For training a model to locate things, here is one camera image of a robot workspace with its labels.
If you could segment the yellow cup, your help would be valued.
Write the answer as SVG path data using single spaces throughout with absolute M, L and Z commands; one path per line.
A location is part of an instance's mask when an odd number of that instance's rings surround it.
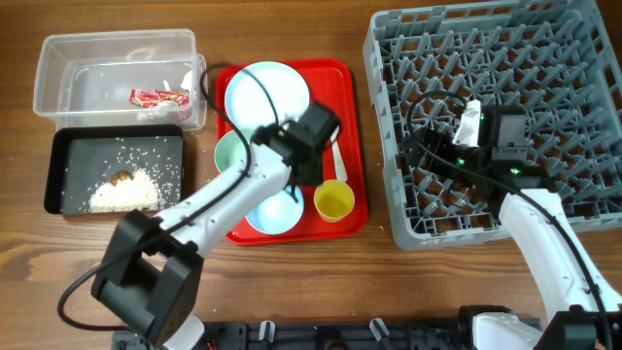
M 351 187 L 340 180 L 327 180 L 314 192 L 314 205 L 320 217 L 328 223 L 346 218 L 354 209 L 356 198 Z

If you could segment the red snack wrapper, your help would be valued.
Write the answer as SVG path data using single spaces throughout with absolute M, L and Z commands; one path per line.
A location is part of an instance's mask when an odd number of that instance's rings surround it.
M 186 106 L 190 102 L 190 96 L 184 92 L 133 89 L 129 96 L 129 102 L 145 108 L 158 108 L 166 103 L 172 103 L 174 106 Z

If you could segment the brown food scrap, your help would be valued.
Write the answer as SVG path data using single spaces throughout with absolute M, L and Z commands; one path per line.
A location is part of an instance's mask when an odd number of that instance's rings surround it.
M 110 184 L 116 187 L 119 183 L 127 180 L 132 180 L 133 178 L 134 176 L 132 173 L 125 170 L 120 170 L 111 177 Z

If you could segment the light blue bowl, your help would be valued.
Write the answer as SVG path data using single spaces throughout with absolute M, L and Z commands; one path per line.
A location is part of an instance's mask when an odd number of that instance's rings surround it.
M 303 212 L 304 198 L 300 187 L 287 186 L 251 210 L 246 221 L 260 233 L 278 235 L 294 228 Z

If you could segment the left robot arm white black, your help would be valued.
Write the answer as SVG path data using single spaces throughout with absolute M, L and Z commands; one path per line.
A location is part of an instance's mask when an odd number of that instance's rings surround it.
M 205 259 L 249 212 L 309 174 L 331 135 L 300 122 L 261 126 L 198 192 L 153 217 L 128 213 L 93 271 L 92 296 L 153 346 L 191 349 L 204 332 L 192 310 Z

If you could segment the white rice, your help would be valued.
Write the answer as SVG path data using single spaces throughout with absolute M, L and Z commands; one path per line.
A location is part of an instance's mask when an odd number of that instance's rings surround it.
M 88 201 L 89 211 L 108 213 L 161 209 L 165 200 L 157 182 L 145 169 L 137 169 L 132 174 L 132 180 L 121 182 L 116 187 L 110 181 L 98 186 Z

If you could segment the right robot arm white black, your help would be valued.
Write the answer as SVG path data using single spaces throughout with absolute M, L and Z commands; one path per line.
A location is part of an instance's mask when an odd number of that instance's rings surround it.
M 473 348 L 620 348 L 621 296 L 571 228 L 547 171 L 527 163 L 526 113 L 497 106 L 457 115 L 453 137 L 410 126 L 406 159 L 475 187 L 520 248 L 549 318 L 538 331 L 505 311 L 479 312 L 470 321 Z

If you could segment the green bowl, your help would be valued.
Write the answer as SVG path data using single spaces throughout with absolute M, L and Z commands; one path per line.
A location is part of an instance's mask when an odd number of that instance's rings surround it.
M 218 171 L 223 173 L 230 165 L 245 157 L 246 150 L 241 138 L 235 131 L 231 130 L 217 143 L 214 162 Z

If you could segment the white tissue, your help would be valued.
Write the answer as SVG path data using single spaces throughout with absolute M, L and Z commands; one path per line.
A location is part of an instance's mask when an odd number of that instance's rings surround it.
M 180 87 L 184 90 L 191 90 L 193 73 L 189 71 L 183 78 Z

